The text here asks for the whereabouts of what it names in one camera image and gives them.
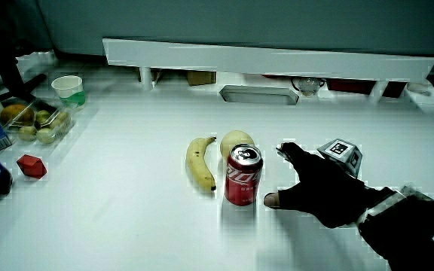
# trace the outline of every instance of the white wall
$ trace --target white wall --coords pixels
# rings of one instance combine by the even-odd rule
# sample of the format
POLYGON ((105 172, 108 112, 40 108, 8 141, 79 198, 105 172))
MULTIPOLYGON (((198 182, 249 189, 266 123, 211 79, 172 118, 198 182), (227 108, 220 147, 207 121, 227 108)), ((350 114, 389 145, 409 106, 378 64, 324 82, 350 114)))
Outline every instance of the white wall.
POLYGON ((101 38, 434 56, 434 1, 38 0, 56 47, 103 55, 101 38))

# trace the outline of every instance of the gloved hand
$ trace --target gloved hand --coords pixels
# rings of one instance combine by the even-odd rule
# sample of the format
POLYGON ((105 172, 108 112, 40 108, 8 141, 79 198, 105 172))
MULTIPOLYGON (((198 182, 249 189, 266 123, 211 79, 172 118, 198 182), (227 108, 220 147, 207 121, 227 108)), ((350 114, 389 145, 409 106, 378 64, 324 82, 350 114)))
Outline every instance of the gloved hand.
POLYGON ((356 222, 368 207, 394 193, 387 187, 366 187, 337 163, 310 154, 295 143, 282 143, 280 150, 294 166, 300 182, 266 195, 267 207, 310 213, 324 226, 335 228, 356 222))

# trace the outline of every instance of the red soda can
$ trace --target red soda can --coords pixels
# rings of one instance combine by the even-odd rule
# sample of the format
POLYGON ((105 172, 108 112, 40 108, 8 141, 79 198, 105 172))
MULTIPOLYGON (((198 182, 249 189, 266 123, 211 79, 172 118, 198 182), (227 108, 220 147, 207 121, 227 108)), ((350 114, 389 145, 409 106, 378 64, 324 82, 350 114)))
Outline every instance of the red soda can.
POLYGON ((264 161, 259 149, 249 144, 238 144, 227 158, 225 197, 238 206, 255 201, 264 161))

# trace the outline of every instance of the can lid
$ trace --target can lid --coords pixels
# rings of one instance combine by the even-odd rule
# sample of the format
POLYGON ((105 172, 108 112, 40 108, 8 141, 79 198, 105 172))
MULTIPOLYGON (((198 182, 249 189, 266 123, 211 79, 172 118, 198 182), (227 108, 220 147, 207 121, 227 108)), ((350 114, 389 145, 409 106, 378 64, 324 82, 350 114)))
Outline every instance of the can lid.
POLYGON ((261 158, 261 152, 255 146, 250 144, 238 144, 232 148, 231 157, 239 164, 244 166, 254 165, 258 163, 261 158))

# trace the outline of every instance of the white table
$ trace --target white table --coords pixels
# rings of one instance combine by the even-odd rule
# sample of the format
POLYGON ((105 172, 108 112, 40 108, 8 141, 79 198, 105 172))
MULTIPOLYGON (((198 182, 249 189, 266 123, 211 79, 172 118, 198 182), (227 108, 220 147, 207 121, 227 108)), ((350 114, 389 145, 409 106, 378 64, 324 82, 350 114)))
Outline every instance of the white table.
POLYGON ((0 270, 384 270, 356 229, 326 229, 301 212, 263 206, 263 196, 298 180, 274 148, 316 150, 337 137, 363 153, 371 187, 413 181, 434 198, 434 111, 410 102, 302 99, 296 106, 226 103, 218 92, 163 78, 141 90, 119 67, 81 71, 87 106, 55 148, 15 144, 0 153, 14 186, 0 199, 0 270), (264 154, 254 206, 223 196, 222 136, 241 129, 264 154), (196 137, 217 136, 206 161, 214 196, 185 167, 196 137), (48 168, 30 181, 23 154, 48 168))

